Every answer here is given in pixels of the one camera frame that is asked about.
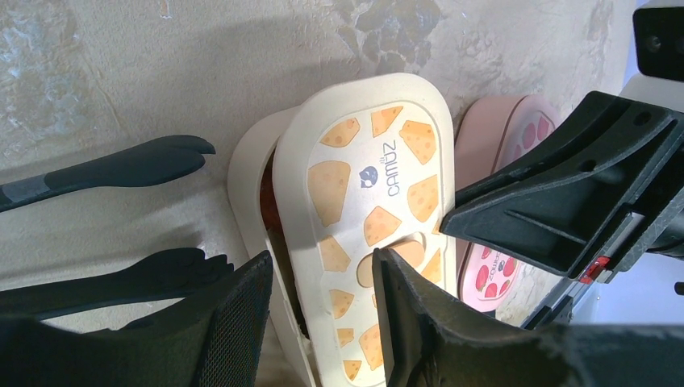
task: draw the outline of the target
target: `black plastic arm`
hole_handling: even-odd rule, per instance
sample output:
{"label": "black plastic arm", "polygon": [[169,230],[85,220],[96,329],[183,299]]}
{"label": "black plastic arm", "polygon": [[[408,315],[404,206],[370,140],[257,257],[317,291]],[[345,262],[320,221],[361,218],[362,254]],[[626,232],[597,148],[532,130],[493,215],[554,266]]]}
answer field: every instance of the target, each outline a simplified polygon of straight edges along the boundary
{"label": "black plastic arm", "polygon": [[184,298],[232,272],[225,255],[205,260],[198,248],[176,248],[116,273],[0,292],[0,310],[45,320],[106,306]]}
{"label": "black plastic arm", "polygon": [[44,175],[0,185],[0,212],[94,187],[147,187],[184,177],[216,150],[193,135],[169,135]]}
{"label": "black plastic arm", "polygon": [[441,231],[557,275],[609,281],[650,248],[684,247],[684,233],[667,231],[684,208],[682,143],[684,114],[592,92],[539,146],[456,192]]}

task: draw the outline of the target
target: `container lid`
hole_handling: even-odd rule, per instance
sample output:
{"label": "container lid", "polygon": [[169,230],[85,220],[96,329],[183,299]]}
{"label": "container lid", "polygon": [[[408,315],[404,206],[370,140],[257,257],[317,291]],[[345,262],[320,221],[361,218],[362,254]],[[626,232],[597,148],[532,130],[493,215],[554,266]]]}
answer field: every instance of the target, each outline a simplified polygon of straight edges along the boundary
{"label": "container lid", "polygon": [[[469,170],[459,173],[457,189],[488,177],[531,151],[559,122],[557,111],[539,95],[493,96],[475,102],[464,117],[457,138],[458,172]],[[478,152],[472,152],[474,144]],[[520,263],[479,244],[464,246],[459,241],[458,245],[465,251],[461,253],[464,262],[459,297],[482,312],[496,309],[515,283]]]}
{"label": "container lid", "polygon": [[411,74],[328,88],[278,142],[273,187],[324,386],[384,385],[375,248],[392,246],[456,294],[453,125],[439,91]]}

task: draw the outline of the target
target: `cheese print lunch box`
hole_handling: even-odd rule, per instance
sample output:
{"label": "cheese print lunch box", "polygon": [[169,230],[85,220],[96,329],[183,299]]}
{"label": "cheese print lunch box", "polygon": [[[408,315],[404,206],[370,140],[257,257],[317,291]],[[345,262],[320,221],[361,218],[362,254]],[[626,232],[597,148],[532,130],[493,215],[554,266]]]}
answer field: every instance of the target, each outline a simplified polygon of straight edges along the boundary
{"label": "cheese print lunch box", "polygon": [[[288,275],[276,275],[282,283],[274,286],[271,315],[278,337],[282,343],[293,325],[300,328],[298,343],[283,347],[311,384],[318,379],[322,386],[385,385],[373,250],[393,248],[423,277],[456,295],[455,239],[436,231],[454,206],[448,107],[423,78],[391,74],[335,85],[277,116],[259,122],[240,142],[228,185],[230,193],[231,185],[256,168],[248,164],[259,165],[259,177],[272,165],[274,204],[259,196],[267,185],[251,192],[252,182],[250,194],[231,193],[231,203],[242,206],[236,216],[243,237],[257,227],[244,217],[257,218],[267,239],[261,245],[275,256],[263,229],[282,230],[286,253],[276,261],[283,268],[282,257],[288,256],[296,291],[288,293]],[[258,135],[251,134],[255,129]],[[257,145],[265,139],[269,146]],[[261,203],[245,204],[255,199]],[[256,217],[248,214],[257,207]],[[245,241],[248,250],[261,248],[254,239]],[[314,367],[296,353],[308,344],[304,331]],[[312,369],[319,374],[312,377]]]}

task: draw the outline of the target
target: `black plastic bracket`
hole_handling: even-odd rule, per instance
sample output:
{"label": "black plastic bracket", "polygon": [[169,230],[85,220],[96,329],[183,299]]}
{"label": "black plastic bracket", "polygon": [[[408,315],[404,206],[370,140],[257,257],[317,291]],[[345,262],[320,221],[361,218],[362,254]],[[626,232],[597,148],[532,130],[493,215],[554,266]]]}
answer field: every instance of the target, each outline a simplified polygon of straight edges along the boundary
{"label": "black plastic bracket", "polygon": [[592,92],[538,147],[456,192],[441,231],[607,282],[667,244],[657,241],[684,208],[682,143],[684,114]]}
{"label": "black plastic bracket", "polygon": [[0,292],[4,314],[45,320],[85,310],[188,297],[233,273],[225,255],[205,260],[198,248],[164,250],[124,270]]}

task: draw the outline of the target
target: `black plastic part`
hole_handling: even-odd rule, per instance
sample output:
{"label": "black plastic part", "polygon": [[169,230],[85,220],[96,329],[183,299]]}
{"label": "black plastic part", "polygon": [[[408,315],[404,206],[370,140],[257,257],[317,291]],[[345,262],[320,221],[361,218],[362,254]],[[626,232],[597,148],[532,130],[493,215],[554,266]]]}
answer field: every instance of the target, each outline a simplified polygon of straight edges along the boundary
{"label": "black plastic part", "polygon": [[422,278],[389,249],[373,253],[388,387],[679,386],[684,327],[549,324],[489,318]]}
{"label": "black plastic part", "polygon": [[553,308],[542,306],[523,328],[533,330],[550,323],[570,324],[573,318],[573,301],[572,297],[564,296]]}
{"label": "black plastic part", "polygon": [[456,192],[441,231],[577,279],[626,271],[684,208],[684,115],[599,92],[532,151]]}
{"label": "black plastic part", "polygon": [[164,250],[116,273],[0,292],[0,311],[38,320],[134,302],[185,298],[233,272],[226,256],[198,248]]}
{"label": "black plastic part", "polygon": [[636,61],[650,77],[684,81],[684,7],[640,8],[634,12]]}
{"label": "black plastic part", "polygon": [[0,185],[0,212],[94,187],[148,187],[200,169],[216,150],[193,135],[169,135],[45,175]]}
{"label": "black plastic part", "polygon": [[254,385],[268,318],[268,252],[118,331],[77,334],[0,315],[0,385]]}
{"label": "black plastic part", "polygon": [[649,252],[684,258],[684,213],[680,212],[653,243]]}

